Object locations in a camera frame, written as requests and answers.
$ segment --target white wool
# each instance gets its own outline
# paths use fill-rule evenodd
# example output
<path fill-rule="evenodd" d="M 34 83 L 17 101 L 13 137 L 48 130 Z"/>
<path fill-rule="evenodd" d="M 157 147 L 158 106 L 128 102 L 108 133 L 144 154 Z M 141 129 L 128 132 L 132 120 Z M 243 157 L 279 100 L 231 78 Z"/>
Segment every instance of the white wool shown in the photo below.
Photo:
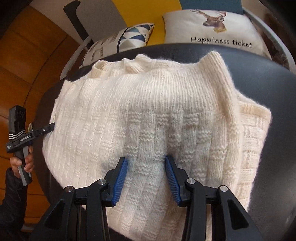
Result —
<path fill-rule="evenodd" d="M 144 55 L 99 61 L 86 76 L 64 82 L 43 154 L 61 186 L 75 188 L 126 157 L 109 226 L 135 241 L 181 240 L 186 210 L 172 199 L 164 156 L 173 155 L 203 185 L 228 186 L 247 208 L 270 119 L 267 108 L 235 89 L 217 52 L 196 64 Z"/>

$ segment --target device handle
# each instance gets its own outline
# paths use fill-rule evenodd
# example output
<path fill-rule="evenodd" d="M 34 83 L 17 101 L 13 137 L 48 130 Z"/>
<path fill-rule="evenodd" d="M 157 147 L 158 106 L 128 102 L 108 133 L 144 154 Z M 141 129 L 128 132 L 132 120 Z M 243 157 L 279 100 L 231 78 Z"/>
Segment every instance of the device handle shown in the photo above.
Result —
<path fill-rule="evenodd" d="M 28 150 L 29 147 L 25 146 L 23 149 L 14 152 L 14 156 L 18 157 L 22 161 L 22 164 L 20 166 L 17 166 L 17 168 L 19 170 L 23 186 L 27 186 L 32 182 L 31 173 L 25 171 L 25 156 L 28 155 Z"/>

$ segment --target sweater sleeve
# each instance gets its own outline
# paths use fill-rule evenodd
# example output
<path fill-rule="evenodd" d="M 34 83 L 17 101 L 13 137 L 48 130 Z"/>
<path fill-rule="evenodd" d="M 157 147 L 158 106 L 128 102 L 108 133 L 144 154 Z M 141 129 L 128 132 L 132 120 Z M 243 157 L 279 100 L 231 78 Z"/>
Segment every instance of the sweater sleeve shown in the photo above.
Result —
<path fill-rule="evenodd" d="M 0 206 L 0 227 L 11 232 L 20 231 L 25 220 L 28 187 L 16 178 L 11 168 L 6 171 L 5 197 Z"/>

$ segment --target white pillow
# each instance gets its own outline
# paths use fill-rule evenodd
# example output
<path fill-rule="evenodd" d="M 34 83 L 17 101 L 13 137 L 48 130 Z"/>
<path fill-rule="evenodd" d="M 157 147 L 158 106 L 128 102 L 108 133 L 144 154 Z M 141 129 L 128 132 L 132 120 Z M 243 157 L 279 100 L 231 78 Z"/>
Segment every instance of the white pillow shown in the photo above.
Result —
<path fill-rule="evenodd" d="M 137 24 L 95 42 L 84 56 L 83 66 L 112 54 L 145 47 L 153 27 L 154 23 Z"/>
<path fill-rule="evenodd" d="M 215 44 L 271 58 L 260 34 L 244 15 L 188 9 L 166 13 L 163 18 L 165 43 Z"/>

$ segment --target ribbed blue rubber pad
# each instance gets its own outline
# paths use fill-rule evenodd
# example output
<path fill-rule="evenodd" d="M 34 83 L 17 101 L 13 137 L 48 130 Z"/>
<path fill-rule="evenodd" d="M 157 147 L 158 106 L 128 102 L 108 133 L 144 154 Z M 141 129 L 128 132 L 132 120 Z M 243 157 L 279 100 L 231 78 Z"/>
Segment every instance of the ribbed blue rubber pad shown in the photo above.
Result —
<path fill-rule="evenodd" d="M 111 200 L 112 205 L 116 205 L 116 203 L 120 199 L 121 191 L 124 185 L 124 180 L 126 178 L 126 173 L 128 172 L 128 161 L 124 159 L 119 174 L 117 176 L 116 182 L 114 184 L 113 189 L 113 198 Z"/>
<path fill-rule="evenodd" d="M 168 178 L 168 184 L 170 186 L 170 191 L 173 195 L 173 199 L 177 203 L 177 205 L 179 205 L 181 202 L 180 187 L 167 157 L 165 157 L 165 172 Z"/>

